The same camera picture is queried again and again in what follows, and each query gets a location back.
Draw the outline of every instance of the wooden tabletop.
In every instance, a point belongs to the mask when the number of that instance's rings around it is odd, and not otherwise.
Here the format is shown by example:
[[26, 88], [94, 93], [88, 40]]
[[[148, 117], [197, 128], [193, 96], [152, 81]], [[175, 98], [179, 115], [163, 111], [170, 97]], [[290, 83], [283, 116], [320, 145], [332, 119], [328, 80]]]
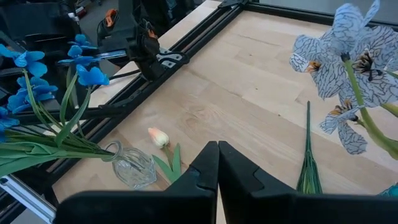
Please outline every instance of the wooden tabletop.
[[[216, 9], [206, 1], [160, 38], [172, 46]], [[181, 144], [185, 170], [203, 146], [212, 140], [228, 141], [265, 171], [295, 187], [305, 149], [307, 101], [312, 103], [312, 143], [324, 192], [377, 194], [398, 180], [398, 162], [377, 147], [361, 127], [354, 129], [369, 142], [367, 152], [348, 154], [337, 131], [324, 133], [319, 123], [338, 104], [323, 101], [309, 74], [289, 65], [296, 36], [321, 36], [328, 26], [283, 17], [242, 12], [188, 65], [169, 78], [134, 110], [100, 145], [118, 139], [147, 154], [166, 160], [150, 141], [147, 128], [158, 127]], [[135, 70], [134, 63], [121, 72]], [[134, 77], [117, 79], [92, 94], [91, 106], [103, 104]], [[396, 138], [398, 122], [381, 108], [371, 109], [377, 125]], [[157, 167], [158, 181], [146, 190], [163, 190], [169, 183]], [[84, 159], [54, 186], [59, 200], [83, 190], [126, 190], [110, 163]]]

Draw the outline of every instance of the metal frame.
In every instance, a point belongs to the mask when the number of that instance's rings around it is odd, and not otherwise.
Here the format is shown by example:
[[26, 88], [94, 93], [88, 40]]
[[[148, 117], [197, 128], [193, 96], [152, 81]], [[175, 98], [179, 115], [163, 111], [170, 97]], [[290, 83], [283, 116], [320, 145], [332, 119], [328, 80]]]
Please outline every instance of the metal frame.
[[[288, 17], [319, 24], [332, 25], [333, 14], [322, 14], [318, 12], [303, 11], [287, 7], [277, 7], [248, 0], [225, 0], [208, 17], [202, 20], [189, 33], [182, 37], [169, 50], [173, 52], [183, 52], [192, 58], [202, 47], [204, 47], [214, 36], [223, 30], [234, 18], [243, 11], [259, 12], [275, 16]], [[398, 31], [398, 24], [371, 21], [370, 26], [389, 26]], [[134, 111], [148, 96], [158, 89], [168, 78], [170, 78], [181, 65], [167, 68], [165, 72], [156, 80], [148, 82], [142, 74], [125, 86], [118, 94], [112, 97], [98, 111], [88, 110], [85, 118], [94, 118], [84, 122], [81, 126], [83, 133], [94, 143], [100, 142], [111, 132], [122, 120]], [[118, 111], [117, 116], [110, 117], [112, 111]], [[52, 163], [44, 164], [44, 168], [53, 166], [49, 172], [50, 178], [46, 181], [47, 186], [52, 186], [63, 174], [73, 167], [79, 159], [65, 159], [58, 161], [57, 165]], [[16, 206], [6, 209], [0, 214], [0, 220], [6, 216], [14, 216], [20, 213], [21, 209]]]

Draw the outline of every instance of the glass vase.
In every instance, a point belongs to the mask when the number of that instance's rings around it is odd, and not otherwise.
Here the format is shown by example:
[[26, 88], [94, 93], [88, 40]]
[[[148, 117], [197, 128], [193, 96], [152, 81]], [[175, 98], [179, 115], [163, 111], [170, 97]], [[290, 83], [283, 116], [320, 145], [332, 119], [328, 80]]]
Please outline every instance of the glass vase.
[[152, 156], [133, 147], [123, 148], [120, 141], [109, 143], [104, 150], [113, 152], [114, 156], [103, 161], [112, 162], [116, 176], [131, 189], [140, 189], [156, 181]]

